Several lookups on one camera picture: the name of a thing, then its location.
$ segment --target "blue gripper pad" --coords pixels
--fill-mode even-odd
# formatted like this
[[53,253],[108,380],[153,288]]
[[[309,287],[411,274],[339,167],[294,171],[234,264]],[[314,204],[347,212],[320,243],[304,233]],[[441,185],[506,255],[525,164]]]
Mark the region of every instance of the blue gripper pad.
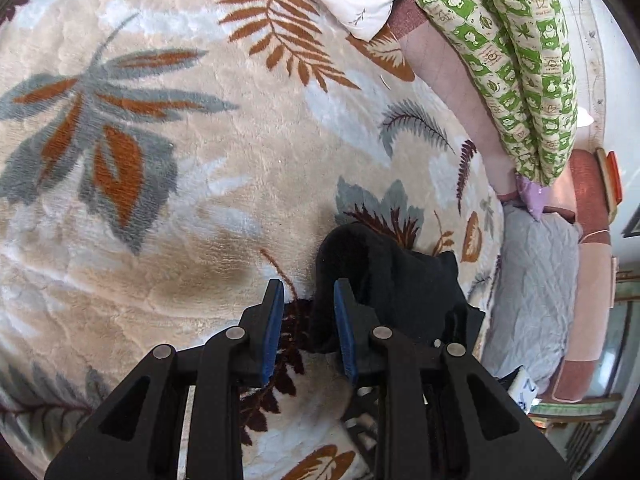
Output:
[[276,293],[270,305],[267,330],[264,333],[264,341],[262,343],[262,370],[260,370],[260,379],[262,380],[263,386],[269,382],[276,365],[276,353],[278,351],[278,341],[280,340],[280,327],[282,325],[283,313],[284,288],[282,282],[278,282]]
[[342,366],[344,374],[355,385],[358,381],[358,365],[356,364],[355,339],[353,329],[349,321],[349,315],[342,297],[340,284],[334,283],[334,312],[335,323],[338,327],[338,338],[340,339],[340,350],[342,353]]

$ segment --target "metal screw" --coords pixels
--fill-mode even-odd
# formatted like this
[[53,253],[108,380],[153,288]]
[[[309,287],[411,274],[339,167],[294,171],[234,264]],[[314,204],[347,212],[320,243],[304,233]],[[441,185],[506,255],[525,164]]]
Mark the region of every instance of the metal screw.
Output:
[[226,336],[229,339],[240,339],[244,336],[244,328],[241,326],[233,326],[226,331]]
[[373,335],[378,339],[389,339],[393,332],[386,326],[377,326],[373,329]]
[[154,357],[156,359],[166,359],[171,355],[171,347],[169,345],[158,345],[154,348]]
[[466,349],[460,343],[449,343],[447,345],[447,352],[453,355],[453,357],[462,357],[466,353]]

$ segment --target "purple cloth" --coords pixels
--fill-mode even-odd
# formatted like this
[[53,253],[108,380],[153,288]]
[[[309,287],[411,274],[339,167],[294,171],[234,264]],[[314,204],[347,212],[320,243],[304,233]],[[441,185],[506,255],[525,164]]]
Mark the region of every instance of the purple cloth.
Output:
[[530,181],[526,176],[516,174],[516,188],[529,214],[540,222],[542,211],[549,198],[548,186],[541,186]]

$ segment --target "green cushion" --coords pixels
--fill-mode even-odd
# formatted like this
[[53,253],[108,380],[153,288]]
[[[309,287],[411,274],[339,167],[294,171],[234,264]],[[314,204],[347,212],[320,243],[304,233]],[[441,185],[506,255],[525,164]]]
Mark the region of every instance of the green cushion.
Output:
[[517,58],[492,0],[417,0],[464,60],[516,171],[540,182],[538,145]]
[[575,140],[575,72],[559,0],[492,0],[522,69],[522,85],[538,138],[542,184],[562,173]]

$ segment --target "gray leaf pattern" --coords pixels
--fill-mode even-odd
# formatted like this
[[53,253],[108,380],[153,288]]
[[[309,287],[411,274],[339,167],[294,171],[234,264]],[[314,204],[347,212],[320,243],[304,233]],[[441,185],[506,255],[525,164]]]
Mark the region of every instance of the gray leaf pattern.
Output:
[[102,376],[87,370],[84,393],[61,374],[51,378],[33,363],[31,379],[13,365],[0,370],[0,428],[29,450],[39,444],[52,458],[109,395]]
[[66,101],[51,122],[9,156],[0,175],[0,197],[29,205],[56,187],[84,156],[80,200],[137,254],[175,191],[177,165],[167,139],[129,123],[164,123],[188,112],[212,114],[238,107],[198,92],[114,84],[186,70],[206,54],[166,48],[103,60],[108,44],[135,17],[124,20],[98,47],[84,73],[37,74],[0,97],[0,120],[31,117]]
[[453,152],[446,130],[442,129],[420,104],[409,99],[391,104],[384,112],[380,124],[380,140],[388,156],[393,157],[393,144],[398,133],[403,130],[423,138],[431,146]]
[[396,180],[378,200],[368,190],[340,177],[335,197],[337,224],[360,222],[411,249],[424,223],[424,209],[409,206],[402,181]]
[[471,287],[469,287],[469,292],[466,295],[467,303],[471,304],[473,297],[476,294],[482,294],[486,288],[491,283],[491,271],[489,272],[478,272],[474,277],[473,282],[471,283]]
[[491,195],[486,199],[480,201],[480,209],[485,212],[484,215],[484,232],[489,231],[491,238],[494,238],[495,223],[494,223],[494,210],[491,207]]
[[362,20],[364,20],[364,15],[367,12],[367,9],[362,9],[355,17],[354,20],[351,20],[349,22],[350,25],[357,25],[358,23],[360,23]]

